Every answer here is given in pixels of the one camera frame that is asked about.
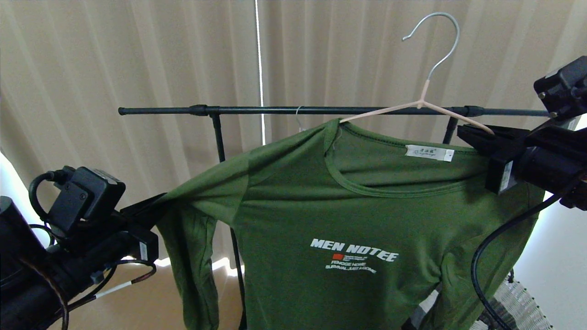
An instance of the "horizontal black rod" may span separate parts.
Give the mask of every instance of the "horizontal black rod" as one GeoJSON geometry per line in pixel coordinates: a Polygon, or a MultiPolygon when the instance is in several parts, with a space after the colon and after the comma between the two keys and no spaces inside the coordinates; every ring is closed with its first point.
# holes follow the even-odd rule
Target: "horizontal black rod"
{"type": "MultiPolygon", "coordinates": [[[[121,115],[185,114],[208,116],[214,114],[256,115],[260,113],[268,115],[294,115],[297,111],[300,115],[358,115],[381,108],[383,107],[246,107],[195,105],[190,107],[120,107],[118,113],[121,115]]],[[[486,109],[478,106],[447,107],[446,109],[465,117],[483,115],[548,117],[548,112],[545,110],[486,109]]],[[[386,113],[386,115],[441,115],[441,113],[425,107],[422,109],[408,107],[386,113]]]]}

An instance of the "shirt sleeve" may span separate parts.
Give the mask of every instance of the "shirt sleeve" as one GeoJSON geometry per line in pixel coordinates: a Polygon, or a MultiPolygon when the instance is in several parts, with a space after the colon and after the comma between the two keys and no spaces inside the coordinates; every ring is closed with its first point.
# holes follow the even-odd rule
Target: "shirt sleeve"
{"type": "MultiPolygon", "coordinates": [[[[544,191],[530,189],[529,205],[542,201],[544,191]]],[[[512,269],[528,241],[538,215],[524,220],[494,239],[477,264],[479,285],[487,299],[493,297],[512,269]]],[[[434,306],[423,319],[421,330],[469,330],[483,312],[471,280],[471,261],[477,247],[491,231],[473,237],[452,248],[441,264],[442,290],[434,306]]]]}
{"type": "Polygon", "coordinates": [[[212,237],[218,220],[231,223],[248,185],[248,154],[225,161],[157,201],[157,228],[171,260],[188,329],[218,328],[212,237]]]}

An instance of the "green shirt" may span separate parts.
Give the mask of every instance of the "green shirt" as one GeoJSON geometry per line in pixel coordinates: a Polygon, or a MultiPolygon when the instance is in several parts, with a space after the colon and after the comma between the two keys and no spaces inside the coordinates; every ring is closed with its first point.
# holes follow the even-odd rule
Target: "green shirt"
{"type": "MultiPolygon", "coordinates": [[[[411,142],[331,120],[221,163],[169,192],[157,226],[189,329],[216,329],[212,235],[230,225],[247,271],[249,329],[399,329],[432,290],[423,329],[468,329],[482,306],[473,252],[542,201],[519,184],[484,188],[487,159],[468,147],[411,142]],[[451,161],[424,156],[454,150],[451,161]]],[[[496,239],[479,264],[492,295],[535,218],[496,239]]]]}

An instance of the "clothing rack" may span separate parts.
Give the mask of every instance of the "clothing rack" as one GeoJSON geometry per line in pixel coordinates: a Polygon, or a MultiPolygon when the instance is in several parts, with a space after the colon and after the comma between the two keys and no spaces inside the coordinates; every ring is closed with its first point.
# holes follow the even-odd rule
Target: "clothing rack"
{"type": "MultiPolygon", "coordinates": [[[[218,159],[220,162],[226,160],[224,153],[224,142],[222,140],[222,127],[220,115],[358,115],[365,112],[382,109],[384,107],[231,107],[231,106],[207,106],[194,105],[190,107],[148,107],[148,108],[129,108],[120,107],[118,113],[123,115],[196,115],[209,116],[212,118],[214,125],[214,133],[216,135],[216,146],[218,149],[218,159]]],[[[519,110],[519,109],[486,109],[478,106],[464,106],[464,107],[447,107],[445,108],[452,112],[458,113],[465,117],[479,117],[479,116],[530,116],[530,117],[548,117],[547,111],[537,110],[519,110]]],[[[408,107],[405,109],[385,113],[385,115],[442,115],[435,110],[428,108],[418,109],[416,107],[408,107]]],[[[458,120],[450,117],[446,127],[446,132],[442,143],[449,144],[451,142],[454,130],[457,128],[458,120]]],[[[230,236],[232,238],[232,247],[234,250],[234,258],[237,266],[238,286],[241,291],[242,303],[242,317],[239,330],[247,328],[247,312],[245,310],[245,284],[242,277],[241,259],[238,253],[237,236],[234,230],[230,228],[230,236]]]]}

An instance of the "round neckline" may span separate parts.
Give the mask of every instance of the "round neckline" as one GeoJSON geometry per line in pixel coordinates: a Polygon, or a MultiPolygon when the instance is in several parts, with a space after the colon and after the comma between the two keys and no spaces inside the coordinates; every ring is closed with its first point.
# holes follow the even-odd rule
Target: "round neckline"
{"type": "MultiPolygon", "coordinates": [[[[366,196],[375,196],[375,197],[394,197],[394,198],[413,198],[413,197],[424,197],[424,196],[432,196],[444,193],[450,193],[454,191],[459,191],[465,188],[469,181],[471,180],[483,180],[484,176],[481,175],[474,175],[472,177],[459,180],[458,182],[448,183],[446,185],[434,188],[424,188],[424,189],[417,189],[417,190],[402,190],[402,191],[393,191],[393,190],[384,190],[378,188],[371,188],[363,186],[359,183],[353,182],[348,180],[344,175],[336,168],[334,164],[334,155],[332,152],[332,145],[336,139],[336,135],[339,129],[344,129],[347,132],[354,134],[357,137],[360,137],[365,140],[370,140],[372,143],[383,143],[387,144],[391,147],[403,147],[406,148],[407,144],[416,144],[419,146],[430,146],[430,147],[438,147],[438,148],[447,148],[446,144],[440,143],[429,143],[429,142],[417,142],[417,141],[410,141],[410,140],[402,140],[396,139],[394,137],[378,134],[375,132],[371,132],[365,129],[362,129],[356,125],[353,125],[349,122],[340,123],[340,118],[331,120],[330,124],[326,127],[325,130],[325,140],[324,140],[324,162],[325,166],[330,173],[330,176],[342,187],[366,196]]],[[[485,158],[477,153],[477,151],[470,147],[460,147],[460,146],[449,146],[450,149],[455,151],[455,154],[467,155],[473,158],[485,158]]]]}

